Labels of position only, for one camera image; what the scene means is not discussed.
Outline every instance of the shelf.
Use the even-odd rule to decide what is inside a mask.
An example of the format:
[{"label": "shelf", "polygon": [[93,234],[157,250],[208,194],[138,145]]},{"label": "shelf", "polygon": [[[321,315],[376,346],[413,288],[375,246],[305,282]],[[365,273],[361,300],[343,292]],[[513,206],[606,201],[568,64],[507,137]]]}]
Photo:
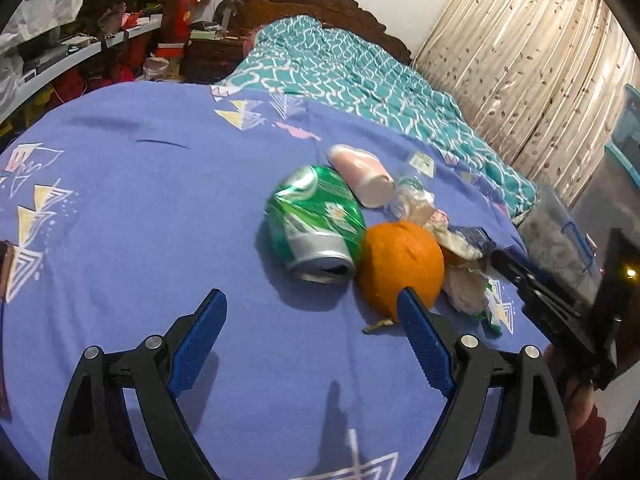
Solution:
[{"label": "shelf", "polygon": [[[145,23],[144,25],[130,28],[129,37],[135,38],[140,34],[151,32],[152,30],[156,30],[157,28],[160,28],[159,20]],[[106,43],[108,47],[112,47],[113,45],[122,43],[123,39],[124,33],[119,32],[113,38],[108,38],[106,40]],[[82,63],[85,59],[98,54],[100,50],[101,46],[99,41],[97,43],[92,43],[91,45],[84,47],[78,52],[66,56],[65,59],[61,59],[55,65],[50,66],[43,72],[39,73],[36,77],[29,79],[25,84],[18,87],[16,93],[14,94],[14,97],[11,99],[11,104],[9,104],[7,110],[0,114],[0,123],[2,123],[9,115],[14,113],[18,107],[20,107],[27,99],[37,93],[46,84],[53,81],[66,70],[69,70],[70,68],[75,67],[77,64]]]}]

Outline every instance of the wooden headboard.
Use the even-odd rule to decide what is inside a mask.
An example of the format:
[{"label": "wooden headboard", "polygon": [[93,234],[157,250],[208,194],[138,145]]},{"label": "wooden headboard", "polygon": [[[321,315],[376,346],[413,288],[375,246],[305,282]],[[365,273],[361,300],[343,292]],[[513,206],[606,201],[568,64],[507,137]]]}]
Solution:
[{"label": "wooden headboard", "polygon": [[360,8],[353,0],[231,0],[221,2],[216,9],[216,21],[222,21],[226,6],[233,13],[229,27],[256,28],[282,18],[308,14],[325,28],[343,28],[364,40],[378,44],[400,63],[411,62],[411,52],[406,45],[385,33],[386,27],[376,17]]}]

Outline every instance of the bed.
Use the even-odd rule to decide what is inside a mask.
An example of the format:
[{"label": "bed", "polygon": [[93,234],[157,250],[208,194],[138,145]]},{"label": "bed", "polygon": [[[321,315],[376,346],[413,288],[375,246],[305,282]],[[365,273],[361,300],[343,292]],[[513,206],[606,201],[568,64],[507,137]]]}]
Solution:
[{"label": "bed", "polygon": [[236,0],[228,5],[235,13],[230,26],[264,28],[227,84],[317,99],[429,141],[494,184],[512,218],[534,205],[535,184],[505,164],[466,124],[452,96],[435,91],[407,66],[404,44],[353,0]]},{"label": "bed", "polygon": [[[0,155],[0,237],[17,247],[2,321],[12,418],[0,424],[37,477],[47,477],[82,350],[134,348],[215,287],[228,297],[227,322],[178,405],[220,477],[404,478],[445,399],[400,329],[362,333],[378,318],[351,283],[287,276],[263,220],[273,187],[300,166],[326,164],[333,144],[372,151],[392,174],[416,152],[431,157],[436,205],[452,224],[482,226],[524,253],[507,194],[473,158],[318,98],[258,89],[240,80],[252,56],[211,88],[138,82],[92,92]],[[364,216],[368,226],[388,219],[383,210]],[[444,298],[435,309],[492,348],[543,349],[514,288],[496,282],[495,294],[500,337]],[[497,393],[462,476],[478,468]],[[145,466],[162,475],[135,395],[126,399]]]}]

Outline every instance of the blue gripper pad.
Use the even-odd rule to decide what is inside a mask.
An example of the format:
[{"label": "blue gripper pad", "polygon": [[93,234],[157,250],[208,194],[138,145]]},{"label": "blue gripper pad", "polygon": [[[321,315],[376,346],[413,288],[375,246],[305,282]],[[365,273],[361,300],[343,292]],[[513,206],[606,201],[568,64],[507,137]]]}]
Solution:
[{"label": "blue gripper pad", "polygon": [[440,390],[445,397],[450,397],[456,389],[452,377],[451,355],[424,315],[420,304],[407,290],[398,295],[398,319],[429,385]]},{"label": "blue gripper pad", "polygon": [[182,392],[193,388],[225,321],[226,296],[222,292],[217,292],[209,300],[174,354],[172,374],[167,383],[167,389],[174,399],[177,399]]}]

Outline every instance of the metal screw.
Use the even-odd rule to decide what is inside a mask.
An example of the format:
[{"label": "metal screw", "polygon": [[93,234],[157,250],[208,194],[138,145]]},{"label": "metal screw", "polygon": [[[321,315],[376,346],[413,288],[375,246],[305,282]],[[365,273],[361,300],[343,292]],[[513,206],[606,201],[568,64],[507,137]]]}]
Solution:
[{"label": "metal screw", "polygon": [[524,349],[524,353],[527,354],[532,359],[537,359],[540,357],[540,350],[538,350],[535,346],[527,346]]},{"label": "metal screw", "polygon": [[155,350],[162,344],[162,338],[159,335],[153,335],[151,337],[147,337],[145,341],[145,346],[149,348],[149,350]]},{"label": "metal screw", "polygon": [[472,335],[463,335],[460,338],[460,342],[467,348],[475,348],[476,346],[478,346],[478,339],[476,339]]},{"label": "metal screw", "polygon": [[100,349],[97,346],[89,346],[89,348],[84,351],[84,357],[86,357],[87,359],[93,359],[99,353]]}]

